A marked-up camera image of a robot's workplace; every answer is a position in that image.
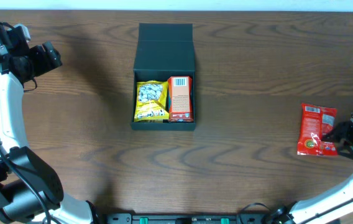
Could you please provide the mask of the red snack pouch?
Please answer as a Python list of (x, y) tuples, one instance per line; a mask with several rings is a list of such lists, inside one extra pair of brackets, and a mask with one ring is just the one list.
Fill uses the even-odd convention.
[(335, 144), (323, 141), (334, 127), (337, 109), (301, 104), (302, 117), (297, 154), (302, 156), (337, 156)]

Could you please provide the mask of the yellow Hacks candy bag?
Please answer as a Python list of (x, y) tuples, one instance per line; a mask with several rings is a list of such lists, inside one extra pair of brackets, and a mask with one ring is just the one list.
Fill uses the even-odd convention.
[(168, 119), (167, 93), (167, 82), (137, 82), (134, 122)]

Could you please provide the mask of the dark green gift box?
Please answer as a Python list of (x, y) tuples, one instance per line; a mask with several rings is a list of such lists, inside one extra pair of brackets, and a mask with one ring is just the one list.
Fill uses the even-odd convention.
[(139, 24), (134, 62), (132, 109), (137, 102), (137, 83), (165, 82), (170, 77), (190, 77), (193, 117), (196, 116), (195, 48), (192, 24)]

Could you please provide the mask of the red orange snack box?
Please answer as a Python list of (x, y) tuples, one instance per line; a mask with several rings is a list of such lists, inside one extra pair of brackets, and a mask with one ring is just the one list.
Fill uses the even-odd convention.
[(168, 79), (168, 112), (170, 122), (193, 122), (191, 77), (170, 77)]

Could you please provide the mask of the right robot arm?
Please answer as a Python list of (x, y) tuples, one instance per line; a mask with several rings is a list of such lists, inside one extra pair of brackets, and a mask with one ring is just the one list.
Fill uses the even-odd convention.
[[(327, 142), (342, 143), (340, 156), (353, 160), (353, 113), (348, 121), (338, 123), (322, 137)], [(329, 223), (353, 212), (353, 173), (339, 185), (307, 200), (295, 202), (270, 213), (263, 223)]]

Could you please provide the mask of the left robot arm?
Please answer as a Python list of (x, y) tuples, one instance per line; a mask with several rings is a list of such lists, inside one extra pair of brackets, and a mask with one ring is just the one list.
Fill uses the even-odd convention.
[(93, 204), (66, 194), (55, 170), (30, 149), (24, 85), (62, 61), (50, 42), (29, 47), (29, 41), (26, 26), (0, 22), (0, 221), (99, 223)]

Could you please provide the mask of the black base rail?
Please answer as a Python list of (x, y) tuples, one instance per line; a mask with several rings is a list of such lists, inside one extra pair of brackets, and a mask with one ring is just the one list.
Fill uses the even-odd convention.
[(108, 224), (256, 224), (264, 223), (266, 213), (230, 214), (189, 214), (189, 215), (151, 215), (112, 213), (104, 216)]

